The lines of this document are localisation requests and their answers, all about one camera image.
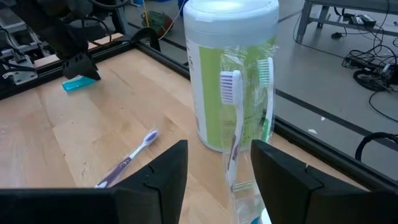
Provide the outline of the green white wrapped toothbrush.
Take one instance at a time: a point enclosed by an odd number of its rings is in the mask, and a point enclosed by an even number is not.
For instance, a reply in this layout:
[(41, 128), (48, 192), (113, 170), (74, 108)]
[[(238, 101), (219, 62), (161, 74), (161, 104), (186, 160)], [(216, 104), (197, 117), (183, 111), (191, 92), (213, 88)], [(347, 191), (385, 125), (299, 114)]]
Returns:
[(269, 142), (272, 136), (274, 122), (274, 62), (272, 57), (257, 61), (259, 75), (259, 87), (267, 92), (265, 117), (262, 125), (262, 137), (264, 142)]

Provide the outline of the blue mouthwash bottle white cap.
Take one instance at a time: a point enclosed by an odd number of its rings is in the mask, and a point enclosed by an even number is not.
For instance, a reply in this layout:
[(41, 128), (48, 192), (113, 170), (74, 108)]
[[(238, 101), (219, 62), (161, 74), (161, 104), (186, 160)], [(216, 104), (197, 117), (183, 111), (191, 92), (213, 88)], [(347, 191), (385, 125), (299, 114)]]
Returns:
[(251, 224), (272, 224), (270, 216), (267, 212), (267, 209), (264, 208), (261, 212), (261, 214), (256, 217)]
[(65, 80), (64, 82), (62, 82), (62, 87), (65, 91), (74, 91), (80, 88), (90, 86), (94, 82), (96, 82), (96, 80), (92, 78), (77, 76), (75, 78), (72, 78), (70, 80)]

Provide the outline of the white green wipes canister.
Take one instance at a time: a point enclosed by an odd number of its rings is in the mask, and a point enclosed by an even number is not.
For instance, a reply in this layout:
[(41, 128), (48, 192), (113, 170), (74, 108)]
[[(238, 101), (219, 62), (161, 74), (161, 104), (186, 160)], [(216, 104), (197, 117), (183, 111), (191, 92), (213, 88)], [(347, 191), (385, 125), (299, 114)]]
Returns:
[(236, 126), (233, 105), (220, 95), (220, 72), (243, 76), (242, 151), (261, 139), (267, 92), (259, 87), (257, 61), (274, 57), (278, 0), (188, 0), (183, 23), (198, 135), (218, 152), (231, 149)]

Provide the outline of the silver base bracket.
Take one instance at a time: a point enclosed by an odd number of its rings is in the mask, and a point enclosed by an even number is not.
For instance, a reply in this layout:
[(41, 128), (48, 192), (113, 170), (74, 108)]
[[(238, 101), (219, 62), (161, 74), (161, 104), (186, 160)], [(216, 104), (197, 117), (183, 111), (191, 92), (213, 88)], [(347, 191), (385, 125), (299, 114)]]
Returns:
[(34, 64), (28, 55), (14, 57), (8, 62), (0, 60), (0, 64), (3, 66), (3, 69), (0, 69), (3, 79), (15, 85), (25, 84), (38, 78)]

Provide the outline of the clear plastic cup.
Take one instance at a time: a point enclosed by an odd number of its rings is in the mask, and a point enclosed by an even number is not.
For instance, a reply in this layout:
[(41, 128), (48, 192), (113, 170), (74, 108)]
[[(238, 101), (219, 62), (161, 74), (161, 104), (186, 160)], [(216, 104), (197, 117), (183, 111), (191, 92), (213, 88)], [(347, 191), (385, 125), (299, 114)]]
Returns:
[(249, 150), (240, 152), (236, 163), (236, 180), (231, 191), (226, 176), (230, 152), (223, 154), (229, 204), (231, 205), (231, 224), (251, 224), (265, 207), (259, 187), (255, 180)]

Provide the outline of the grey metal workbench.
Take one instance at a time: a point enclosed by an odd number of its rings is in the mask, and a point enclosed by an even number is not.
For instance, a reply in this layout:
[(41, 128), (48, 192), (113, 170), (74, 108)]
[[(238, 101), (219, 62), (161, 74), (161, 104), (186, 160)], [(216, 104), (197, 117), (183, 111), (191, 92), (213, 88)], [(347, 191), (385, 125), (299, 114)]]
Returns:
[[(312, 17), (310, 15), (313, 5), (319, 5), (322, 7), (318, 17)], [(316, 22), (317, 27), (320, 29), (324, 24), (328, 24), (349, 29), (370, 31), (374, 34), (377, 32), (377, 29), (370, 27), (367, 28), (365, 26), (357, 26), (356, 24), (342, 23), (340, 22), (342, 17), (340, 17), (338, 21), (329, 20), (327, 15), (330, 7), (398, 16), (398, 0), (305, 0), (296, 34), (296, 40), (299, 43), (302, 43), (307, 26), (312, 22)]]

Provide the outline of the black aluminium table frame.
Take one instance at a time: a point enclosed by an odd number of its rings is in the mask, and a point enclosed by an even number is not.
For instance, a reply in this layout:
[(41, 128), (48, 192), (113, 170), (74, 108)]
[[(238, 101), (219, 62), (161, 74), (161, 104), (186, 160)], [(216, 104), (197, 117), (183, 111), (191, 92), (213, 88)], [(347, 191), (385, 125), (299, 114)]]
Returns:
[[(118, 34), (114, 34), (113, 38), (114, 40), (110, 44), (105, 44), (102, 47), (94, 45), (89, 48), (88, 51), (94, 62), (99, 63), (136, 49), (151, 57), (153, 61), (174, 71), (176, 75), (190, 80), (188, 64), (181, 64), (164, 55), (158, 45), (153, 48), (151, 45), (139, 42), (138, 39), (131, 40), (129, 37), (121, 37)], [(63, 62), (60, 59), (53, 59), (51, 56), (34, 62), (34, 69), (39, 77), (19, 86), (10, 85), (6, 88), (0, 87), (0, 100), (62, 77), (62, 64)], [(315, 156), (318, 160), (328, 164), (357, 183), (372, 190), (393, 190), (398, 194), (398, 180), (392, 180), (386, 175), (366, 166), (361, 161), (337, 150), (337, 148), (321, 140), (317, 140), (280, 117), (276, 117), (274, 127), (276, 134), (302, 148), (302, 150)]]

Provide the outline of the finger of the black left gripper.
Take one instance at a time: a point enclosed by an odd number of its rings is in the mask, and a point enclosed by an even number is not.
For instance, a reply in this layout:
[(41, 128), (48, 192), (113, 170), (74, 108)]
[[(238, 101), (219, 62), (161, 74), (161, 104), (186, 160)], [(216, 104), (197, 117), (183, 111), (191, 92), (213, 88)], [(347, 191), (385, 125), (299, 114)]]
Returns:
[(79, 75), (93, 80), (101, 80), (98, 68), (87, 52), (78, 53), (76, 56), (65, 60), (62, 68), (63, 76), (69, 80)]

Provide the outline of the green red floor object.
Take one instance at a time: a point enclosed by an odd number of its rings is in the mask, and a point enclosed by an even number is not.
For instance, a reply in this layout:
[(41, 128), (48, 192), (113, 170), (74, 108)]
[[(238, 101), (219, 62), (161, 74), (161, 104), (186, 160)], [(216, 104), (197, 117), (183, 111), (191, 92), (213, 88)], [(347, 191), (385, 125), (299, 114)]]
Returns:
[(174, 24), (168, 15), (156, 11), (143, 12), (141, 17), (142, 25), (154, 29), (159, 39), (163, 38)]

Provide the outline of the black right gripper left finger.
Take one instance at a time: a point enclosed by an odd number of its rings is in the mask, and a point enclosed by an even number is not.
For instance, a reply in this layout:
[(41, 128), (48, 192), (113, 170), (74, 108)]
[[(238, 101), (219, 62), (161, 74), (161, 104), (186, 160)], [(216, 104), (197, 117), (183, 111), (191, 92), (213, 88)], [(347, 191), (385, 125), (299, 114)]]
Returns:
[(188, 141), (180, 140), (114, 185), (118, 224), (178, 224), (187, 173)]

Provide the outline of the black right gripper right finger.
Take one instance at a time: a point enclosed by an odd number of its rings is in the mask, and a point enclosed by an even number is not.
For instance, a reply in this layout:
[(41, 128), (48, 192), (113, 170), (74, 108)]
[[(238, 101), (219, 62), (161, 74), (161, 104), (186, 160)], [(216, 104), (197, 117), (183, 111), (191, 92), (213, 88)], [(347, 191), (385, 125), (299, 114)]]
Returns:
[(364, 190), (260, 140), (251, 143), (255, 180), (272, 224), (365, 224)]

